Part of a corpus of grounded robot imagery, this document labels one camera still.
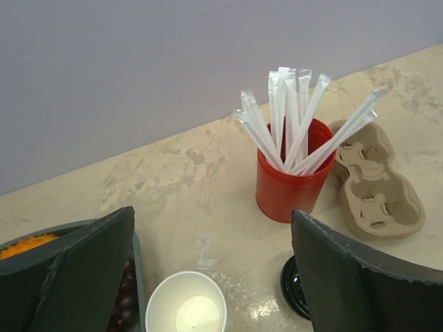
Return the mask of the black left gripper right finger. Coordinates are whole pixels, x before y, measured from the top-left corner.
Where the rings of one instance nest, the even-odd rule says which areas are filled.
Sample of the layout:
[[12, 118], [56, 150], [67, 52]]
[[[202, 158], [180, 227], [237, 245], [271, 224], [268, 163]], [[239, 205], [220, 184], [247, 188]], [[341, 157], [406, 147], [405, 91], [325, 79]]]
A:
[[315, 331], [441, 331], [442, 271], [393, 257], [291, 214], [292, 246]]

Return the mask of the black plastic cup lid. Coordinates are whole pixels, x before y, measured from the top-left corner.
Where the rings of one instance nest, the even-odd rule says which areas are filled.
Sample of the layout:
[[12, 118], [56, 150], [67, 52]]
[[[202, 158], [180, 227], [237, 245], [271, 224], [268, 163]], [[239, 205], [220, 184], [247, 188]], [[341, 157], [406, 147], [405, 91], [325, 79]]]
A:
[[300, 317], [310, 320], [309, 310], [302, 289], [295, 257], [290, 257], [280, 273], [280, 289], [284, 300], [292, 311]]

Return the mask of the white paper coffee cup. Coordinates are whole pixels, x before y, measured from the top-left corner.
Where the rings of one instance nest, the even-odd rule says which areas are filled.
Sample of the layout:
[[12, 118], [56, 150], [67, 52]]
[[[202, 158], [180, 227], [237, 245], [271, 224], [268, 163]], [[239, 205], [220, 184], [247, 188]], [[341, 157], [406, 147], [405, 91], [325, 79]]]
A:
[[223, 332], [227, 307], [221, 288], [207, 275], [183, 271], [164, 279], [145, 312], [148, 332]]

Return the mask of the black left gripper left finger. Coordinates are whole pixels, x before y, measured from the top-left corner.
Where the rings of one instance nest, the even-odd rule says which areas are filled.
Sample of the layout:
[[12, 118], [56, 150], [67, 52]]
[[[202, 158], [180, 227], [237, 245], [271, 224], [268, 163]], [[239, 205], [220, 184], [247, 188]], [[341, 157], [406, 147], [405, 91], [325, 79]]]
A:
[[106, 331], [133, 233], [122, 207], [1, 260], [1, 330]]

